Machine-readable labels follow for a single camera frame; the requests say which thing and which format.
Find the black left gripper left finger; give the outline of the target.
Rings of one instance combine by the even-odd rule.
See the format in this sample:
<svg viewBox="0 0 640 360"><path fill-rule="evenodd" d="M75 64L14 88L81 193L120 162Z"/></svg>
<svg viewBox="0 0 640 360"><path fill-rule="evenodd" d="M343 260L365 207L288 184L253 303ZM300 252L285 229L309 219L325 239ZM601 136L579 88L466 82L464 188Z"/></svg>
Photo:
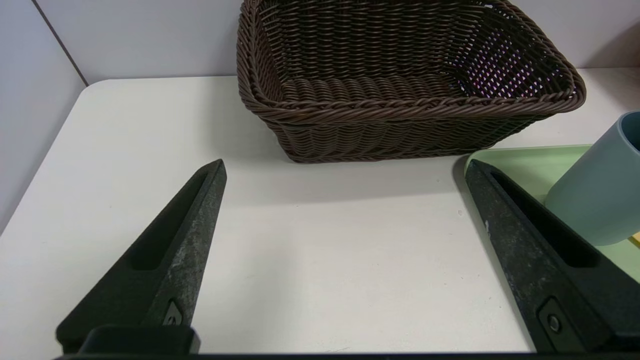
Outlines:
<svg viewBox="0 0 640 360"><path fill-rule="evenodd" d="M64 353L197 353L191 326L224 191L221 159L198 169L57 326Z"/></svg>

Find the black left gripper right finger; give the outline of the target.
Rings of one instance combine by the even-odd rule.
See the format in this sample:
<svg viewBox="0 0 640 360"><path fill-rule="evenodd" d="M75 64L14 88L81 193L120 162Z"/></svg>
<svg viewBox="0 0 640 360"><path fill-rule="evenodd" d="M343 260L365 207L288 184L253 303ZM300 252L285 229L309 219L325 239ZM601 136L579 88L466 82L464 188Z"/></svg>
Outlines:
<svg viewBox="0 0 640 360"><path fill-rule="evenodd" d="M465 180L538 353L638 353L638 281L503 171Z"/></svg>

